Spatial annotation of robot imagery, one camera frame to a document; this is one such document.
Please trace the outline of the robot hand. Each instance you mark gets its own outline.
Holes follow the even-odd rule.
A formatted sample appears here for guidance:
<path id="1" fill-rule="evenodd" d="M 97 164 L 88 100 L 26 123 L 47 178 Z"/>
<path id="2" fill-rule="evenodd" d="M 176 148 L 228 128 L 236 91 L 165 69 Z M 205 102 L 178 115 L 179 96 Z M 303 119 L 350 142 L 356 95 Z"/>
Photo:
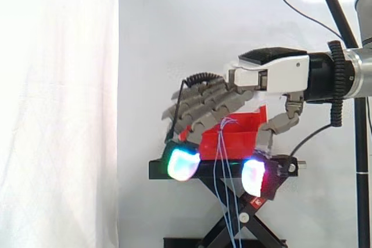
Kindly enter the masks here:
<path id="1" fill-rule="evenodd" d="M 273 136 L 287 132 L 299 122 L 309 67 L 310 56 L 305 51 L 264 48 L 241 55 L 226 77 L 203 72 L 183 79 L 179 91 L 173 95 L 176 104 L 162 116 L 172 121 L 165 143 L 197 150 L 203 133 L 226 121 L 255 92 L 285 95 L 285 112 L 259 126 L 255 147 L 241 174 L 247 193 L 274 199 L 281 179 L 288 174 L 288 166 L 272 161 Z"/>

